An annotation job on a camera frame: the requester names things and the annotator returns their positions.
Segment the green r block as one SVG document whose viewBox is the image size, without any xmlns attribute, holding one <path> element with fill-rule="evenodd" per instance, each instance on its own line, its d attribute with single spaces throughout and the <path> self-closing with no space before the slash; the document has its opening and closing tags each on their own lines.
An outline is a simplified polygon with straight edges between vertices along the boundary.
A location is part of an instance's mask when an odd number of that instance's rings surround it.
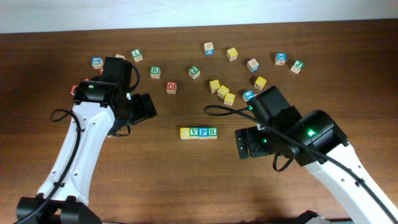
<svg viewBox="0 0 398 224">
<path fill-rule="evenodd" d="M 208 138 L 209 139 L 217 139 L 218 138 L 218 128 L 209 127 L 208 128 Z"/>
<path fill-rule="evenodd" d="M 160 67 L 151 67 L 150 68 L 150 77 L 159 79 L 161 75 L 161 70 Z"/>
</svg>

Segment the blue P letter block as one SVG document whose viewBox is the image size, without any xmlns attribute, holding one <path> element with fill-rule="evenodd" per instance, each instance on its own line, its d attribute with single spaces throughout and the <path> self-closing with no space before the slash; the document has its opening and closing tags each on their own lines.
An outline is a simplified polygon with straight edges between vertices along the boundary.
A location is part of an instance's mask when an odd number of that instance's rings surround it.
<svg viewBox="0 0 398 224">
<path fill-rule="evenodd" d="M 208 139 L 208 128 L 198 128 L 198 138 Z"/>
</svg>

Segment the green V letter block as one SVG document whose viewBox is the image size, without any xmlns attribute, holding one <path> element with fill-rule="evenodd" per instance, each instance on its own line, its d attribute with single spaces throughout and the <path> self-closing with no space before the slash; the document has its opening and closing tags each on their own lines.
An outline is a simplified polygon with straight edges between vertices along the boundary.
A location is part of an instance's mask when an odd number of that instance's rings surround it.
<svg viewBox="0 0 398 224">
<path fill-rule="evenodd" d="M 190 139 L 198 139 L 199 137 L 198 130 L 199 129 L 197 127 L 190 128 Z"/>
</svg>

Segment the yellow C letter block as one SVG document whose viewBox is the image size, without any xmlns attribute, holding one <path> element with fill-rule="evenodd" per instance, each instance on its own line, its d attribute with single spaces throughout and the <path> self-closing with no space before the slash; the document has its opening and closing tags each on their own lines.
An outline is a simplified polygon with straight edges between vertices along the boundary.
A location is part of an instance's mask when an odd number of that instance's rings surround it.
<svg viewBox="0 0 398 224">
<path fill-rule="evenodd" d="M 180 128 L 180 138 L 190 139 L 190 128 Z"/>
</svg>

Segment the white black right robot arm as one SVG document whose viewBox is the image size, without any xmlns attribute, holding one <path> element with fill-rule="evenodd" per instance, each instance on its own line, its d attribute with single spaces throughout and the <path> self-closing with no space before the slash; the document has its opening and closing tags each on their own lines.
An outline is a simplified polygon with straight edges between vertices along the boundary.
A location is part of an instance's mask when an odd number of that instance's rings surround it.
<svg viewBox="0 0 398 224">
<path fill-rule="evenodd" d="M 347 135 L 322 110 L 302 116 L 277 87 L 244 93 L 256 127 L 235 132 L 239 156 L 285 157 L 306 168 L 355 223 L 397 223 L 397 207 L 366 171 Z"/>
</svg>

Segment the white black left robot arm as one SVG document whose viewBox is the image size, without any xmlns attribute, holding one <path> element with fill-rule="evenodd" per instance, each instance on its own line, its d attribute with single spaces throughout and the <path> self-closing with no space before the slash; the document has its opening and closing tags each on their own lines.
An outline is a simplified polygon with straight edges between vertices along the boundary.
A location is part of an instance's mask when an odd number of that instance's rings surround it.
<svg viewBox="0 0 398 224">
<path fill-rule="evenodd" d="M 137 123 L 156 116 L 150 95 L 134 94 L 131 74 L 138 73 L 131 62 L 108 57 L 102 74 L 83 80 L 74 90 L 70 110 L 55 109 L 53 123 L 71 117 L 57 160 L 35 197 L 22 197 L 18 223 L 101 223 L 89 209 L 93 171 L 104 140 L 121 137 Z"/>
</svg>

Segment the blue E letter block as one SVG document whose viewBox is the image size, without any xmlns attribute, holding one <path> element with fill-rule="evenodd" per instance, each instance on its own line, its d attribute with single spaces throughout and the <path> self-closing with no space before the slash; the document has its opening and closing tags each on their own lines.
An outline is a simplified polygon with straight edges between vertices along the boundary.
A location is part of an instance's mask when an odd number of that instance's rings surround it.
<svg viewBox="0 0 398 224">
<path fill-rule="evenodd" d="M 255 96 L 256 96 L 256 94 L 252 90 L 248 90 L 243 93 L 243 100 L 245 102 L 247 102 L 247 101 L 251 100 L 252 98 L 254 98 Z"/>
</svg>

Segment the blue S letter block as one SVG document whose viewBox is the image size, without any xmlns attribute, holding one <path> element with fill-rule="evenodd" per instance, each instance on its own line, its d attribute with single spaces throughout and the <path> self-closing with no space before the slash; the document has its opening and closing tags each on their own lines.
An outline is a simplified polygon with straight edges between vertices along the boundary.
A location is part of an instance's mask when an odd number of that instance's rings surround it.
<svg viewBox="0 0 398 224">
<path fill-rule="evenodd" d="M 96 70 L 100 70 L 103 68 L 103 60 L 101 57 L 92 57 L 91 58 L 91 66 L 96 69 Z"/>
</svg>

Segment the plain wooden block yellow edge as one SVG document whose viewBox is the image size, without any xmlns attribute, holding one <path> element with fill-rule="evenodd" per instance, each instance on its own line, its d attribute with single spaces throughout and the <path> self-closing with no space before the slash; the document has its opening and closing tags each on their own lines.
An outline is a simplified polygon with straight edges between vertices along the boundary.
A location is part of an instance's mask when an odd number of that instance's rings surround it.
<svg viewBox="0 0 398 224">
<path fill-rule="evenodd" d="M 124 57 L 123 55 L 116 54 L 115 57 L 116 57 L 116 58 L 122 58 L 122 59 L 125 60 L 125 57 Z"/>
</svg>

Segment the red O letter block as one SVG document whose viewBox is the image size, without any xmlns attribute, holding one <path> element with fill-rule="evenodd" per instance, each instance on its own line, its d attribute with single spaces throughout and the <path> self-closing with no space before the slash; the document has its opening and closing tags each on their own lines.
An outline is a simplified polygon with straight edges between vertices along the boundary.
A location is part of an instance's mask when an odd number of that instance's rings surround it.
<svg viewBox="0 0 398 224">
<path fill-rule="evenodd" d="M 176 82 L 167 82 L 166 91 L 169 94 L 176 94 L 177 83 Z"/>
</svg>

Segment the yellow block cluster lower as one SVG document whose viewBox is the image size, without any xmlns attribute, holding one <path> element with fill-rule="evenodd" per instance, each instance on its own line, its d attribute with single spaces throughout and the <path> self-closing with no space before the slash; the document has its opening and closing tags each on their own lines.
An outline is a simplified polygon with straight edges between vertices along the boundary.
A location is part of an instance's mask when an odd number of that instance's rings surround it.
<svg viewBox="0 0 398 224">
<path fill-rule="evenodd" d="M 224 104 L 232 106 L 234 103 L 235 96 L 236 96 L 235 94 L 227 93 L 224 97 Z"/>
</svg>

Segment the yellow block cluster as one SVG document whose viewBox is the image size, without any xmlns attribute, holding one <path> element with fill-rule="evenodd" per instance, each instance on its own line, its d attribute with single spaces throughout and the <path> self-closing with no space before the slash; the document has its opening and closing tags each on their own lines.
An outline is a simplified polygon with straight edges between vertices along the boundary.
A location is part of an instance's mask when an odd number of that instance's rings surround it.
<svg viewBox="0 0 398 224">
<path fill-rule="evenodd" d="M 224 85 L 221 85 L 218 89 L 217 89 L 217 95 L 221 98 L 224 99 L 225 96 L 229 93 L 229 88 L 227 88 Z"/>
<path fill-rule="evenodd" d="M 232 106 L 234 103 L 235 96 L 236 96 L 235 94 L 227 93 L 224 97 L 224 104 Z"/>
</svg>

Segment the red M letter block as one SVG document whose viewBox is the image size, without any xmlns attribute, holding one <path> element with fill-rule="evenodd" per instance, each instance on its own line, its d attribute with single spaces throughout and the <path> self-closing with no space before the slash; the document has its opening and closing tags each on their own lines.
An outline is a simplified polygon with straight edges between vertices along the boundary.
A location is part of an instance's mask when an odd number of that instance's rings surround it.
<svg viewBox="0 0 398 224">
<path fill-rule="evenodd" d="M 75 91 L 76 91 L 77 88 L 78 88 L 78 85 L 73 85 L 73 86 L 71 87 L 70 93 L 72 94 L 72 96 L 75 95 Z"/>
</svg>

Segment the green L letter block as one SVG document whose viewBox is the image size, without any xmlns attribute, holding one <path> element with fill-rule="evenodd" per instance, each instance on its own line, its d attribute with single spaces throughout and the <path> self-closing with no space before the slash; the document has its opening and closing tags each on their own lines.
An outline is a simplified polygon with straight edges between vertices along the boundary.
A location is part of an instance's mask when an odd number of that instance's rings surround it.
<svg viewBox="0 0 398 224">
<path fill-rule="evenodd" d="M 143 60 L 142 53 L 139 49 L 132 50 L 131 55 L 135 62 L 140 62 L 141 60 Z"/>
</svg>

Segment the wooden block blue edge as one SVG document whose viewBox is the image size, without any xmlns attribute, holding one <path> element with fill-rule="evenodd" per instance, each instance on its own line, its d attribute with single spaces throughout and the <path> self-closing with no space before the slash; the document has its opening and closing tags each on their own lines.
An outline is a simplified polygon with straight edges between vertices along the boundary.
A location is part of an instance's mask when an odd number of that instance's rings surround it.
<svg viewBox="0 0 398 224">
<path fill-rule="evenodd" d="M 254 72 L 259 68 L 259 63 L 253 58 L 247 62 L 246 66 L 250 72 Z"/>
</svg>

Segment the yellow block cluster middle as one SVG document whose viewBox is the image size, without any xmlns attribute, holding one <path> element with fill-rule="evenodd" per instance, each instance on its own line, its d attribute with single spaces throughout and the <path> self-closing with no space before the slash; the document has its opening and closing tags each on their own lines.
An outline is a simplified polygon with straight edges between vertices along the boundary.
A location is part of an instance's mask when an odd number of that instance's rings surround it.
<svg viewBox="0 0 398 224">
<path fill-rule="evenodd" d="M 225 96 L 229 93 L 229 88 L 227 88 L 224 85 L 221 85 L 218 89 L 217 89 L 217 95 L 221 98 L 224 99 Z"/>
</svg>

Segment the blue X letter block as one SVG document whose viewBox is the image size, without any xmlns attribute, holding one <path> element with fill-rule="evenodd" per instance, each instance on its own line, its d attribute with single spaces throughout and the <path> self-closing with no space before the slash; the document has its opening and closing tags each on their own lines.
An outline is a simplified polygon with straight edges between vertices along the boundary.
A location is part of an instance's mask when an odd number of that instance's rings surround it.
<svg viewBox="0 0 398 224">
<path fill-rule="evenodd" d="M 277 52 L 275 55 L 274 62 L 276 65 L 284 65 L 284 63 L 287 60 L 287 54 L 286 53 L 281 53 Z"/>
</svg>

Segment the green J letter block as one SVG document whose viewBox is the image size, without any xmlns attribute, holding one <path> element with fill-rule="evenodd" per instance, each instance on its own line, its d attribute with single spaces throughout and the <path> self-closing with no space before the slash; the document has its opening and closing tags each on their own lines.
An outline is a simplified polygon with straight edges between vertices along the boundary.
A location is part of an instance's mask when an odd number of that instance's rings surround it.
<svg viewBox="0 0 398 224">
<path fill-rule="evenodd" d="M 291 71 L 292 72 L 294 72 L 294 73 L 296 73 L 296 74 L 299 74 L 299 72 L 301 71 L 301 69 L 303 69 L 303 66 L 304 66 L 305 64 L 302 62 L 302 61 L 299 61 L 299 60 L 296 60 L 294 63 L 293 63 L 293 65 L 292 65 L 292 67 L 291 67 Z"/>
</svg>

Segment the yellow S letter block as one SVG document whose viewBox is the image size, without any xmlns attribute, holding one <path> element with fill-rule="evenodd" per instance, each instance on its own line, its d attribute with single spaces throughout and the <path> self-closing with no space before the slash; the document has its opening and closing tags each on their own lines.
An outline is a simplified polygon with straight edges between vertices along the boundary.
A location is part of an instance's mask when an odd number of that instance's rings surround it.
<svg viewBox="0 0 398 224">
<path fill-rule="evenodd" d="M 210 81 L 210 91 L 212 93 L 216 93 L 219 88 L 220 88 L 219 80 L 211 80 Z"/>
</svg>

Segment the green Z letter block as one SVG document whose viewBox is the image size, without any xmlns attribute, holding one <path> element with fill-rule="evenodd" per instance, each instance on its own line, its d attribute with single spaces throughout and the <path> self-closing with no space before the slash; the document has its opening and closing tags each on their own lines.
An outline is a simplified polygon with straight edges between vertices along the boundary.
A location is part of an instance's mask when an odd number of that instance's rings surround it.
<svg viewBox="0 0 398 224">
<path fill-rule="evenodd" d="M 200 69 L 197 66 L 192 66 L 188 69 L 188 74 L 193 78 L 196 79 L 200 76 Z"/>
</svg>

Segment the yellow block top right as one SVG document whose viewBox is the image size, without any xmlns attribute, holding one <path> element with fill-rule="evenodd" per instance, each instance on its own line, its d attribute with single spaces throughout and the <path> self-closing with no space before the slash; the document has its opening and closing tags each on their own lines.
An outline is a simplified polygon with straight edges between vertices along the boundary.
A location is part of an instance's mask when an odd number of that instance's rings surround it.
<svg viewBox="0 0 398 224">
<path fill-rule="evenodd" d="M 227 58 L 228 58 L 229 61 L 233 61 L 233 60 L 236 60 L 236 59 L 237 59 L 237 57 L 238 57 L 238 52 L 237 52 L 237 50 L 233 47 L 233 48 L 230 48 L 230 49 L 228 49 L 228 50 L 226 51 L 226 56 L 227 56 Z"/>
</svg>

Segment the wooden block blue side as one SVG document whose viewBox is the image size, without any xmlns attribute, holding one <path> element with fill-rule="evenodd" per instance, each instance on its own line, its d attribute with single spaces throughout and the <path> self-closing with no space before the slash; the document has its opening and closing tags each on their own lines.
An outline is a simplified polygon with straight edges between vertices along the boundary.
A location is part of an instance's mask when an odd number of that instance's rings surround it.
<svg viewBox="0 0 398 224">
<path fill-rule="evenodd" d="M 214 46 L 212 42 L 204 43 L 205 55 L 213 55 L 215 53 Z"/>
</svg>

